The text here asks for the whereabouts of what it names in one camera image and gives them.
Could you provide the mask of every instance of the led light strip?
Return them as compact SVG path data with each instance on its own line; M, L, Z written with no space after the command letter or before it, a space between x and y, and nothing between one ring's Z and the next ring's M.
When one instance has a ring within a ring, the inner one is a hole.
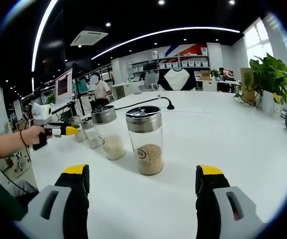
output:
M129 41L125 41L123 43L120 43L117 46L113 46L112 48L109 48L108 50L103 51L102 53L98 54L97 56L94 56L92 58L92 60L96 59L97 57L99 57L99 56L101 56L101 55L103 55L103 54L105 54L105 53L107 53L107 52L109 52L111 50L116 49L117 47L120 47L120 46L125 45L127 43L130 43L132 41L136 41L136 40L148 37L148 36L153 36L153 35L157 35L157 34L160 34L160 33L171 32L171 31L196 30L196 29L219 30L219 31L230 31L230 32L234 32L234 33L240 33L240 31L237 31L237 30L232 30L232 29L222 28L222 27L212 27L212 26L191 26L191 27L180 27L180 28L173 28L173 29L168 29L168 30L163 30L163 31L156 31L156 32L153 32L153 33L149 33L149 34L146 34L146 35L143 35L143 36L136 37L136 38L131 39Z
M55 7L56 3L58 2L58 0L51 0L45 13L44 16L42 18L42 21L40 22L38 31L37 31L37 35L36 35L36 39L35 39L35 44L34 44L34 51L33 51L33 59L32 59L32 72L35 71L35 62L36 62L36 56L37 56L37 50L38 50L38 46L39 46L39 42L40 42L40 38L42 37L42 33L44 30L44 27L46 25L46 22L49 18L49 15L51 14L53 8Z

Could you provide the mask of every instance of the potted plant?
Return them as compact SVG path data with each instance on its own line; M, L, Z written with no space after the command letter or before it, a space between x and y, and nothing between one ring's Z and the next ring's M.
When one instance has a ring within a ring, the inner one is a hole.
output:
M217 79L217 78L220 79L220 72L218 70L213 69L210 72L211 72L211 76L214 77L214 79Z
M280 97L280 103L287 102L287 66L273 56L267 54L264 59L250 60L250 66L254 73L252 90L261 95L261 109L268 114L274 113L274 94ZM245 79L245 86L250 87L250 80Z

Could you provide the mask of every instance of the computer monitor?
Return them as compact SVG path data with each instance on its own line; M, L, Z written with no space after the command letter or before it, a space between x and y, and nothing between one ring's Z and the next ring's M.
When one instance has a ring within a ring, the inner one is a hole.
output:
M226 81L235 81L235 80L234 80L233 71L230 71L230 70L222 70L222 73L223 73L223 80L226 80Z
M55 80L56 104L72 100L72 74L70 69Z

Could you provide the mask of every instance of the white cabinet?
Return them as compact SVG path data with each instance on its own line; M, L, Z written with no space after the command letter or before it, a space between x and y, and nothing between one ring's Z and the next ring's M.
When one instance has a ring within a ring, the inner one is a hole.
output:
M214 81L203 81L202 82L203 91L217 91L217 83Z

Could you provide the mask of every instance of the person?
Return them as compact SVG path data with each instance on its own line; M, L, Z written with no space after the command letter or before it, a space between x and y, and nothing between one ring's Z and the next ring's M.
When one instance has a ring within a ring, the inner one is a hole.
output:
M22 149L25 145L39 143L39 134L44 131L41 126L32 126L26 130L16 133L0 135L0 158L5 158L10 154ZM27 210L0 184L0 225L3 225L4 233L14 233L12 221L20 221Z
M93 73L90 76L90 90L95 91L96 101L92 102L92 108L95 109L100 106L105 106L109 104L107 96L111 94L111 90L105 81L101 80L98 73Z

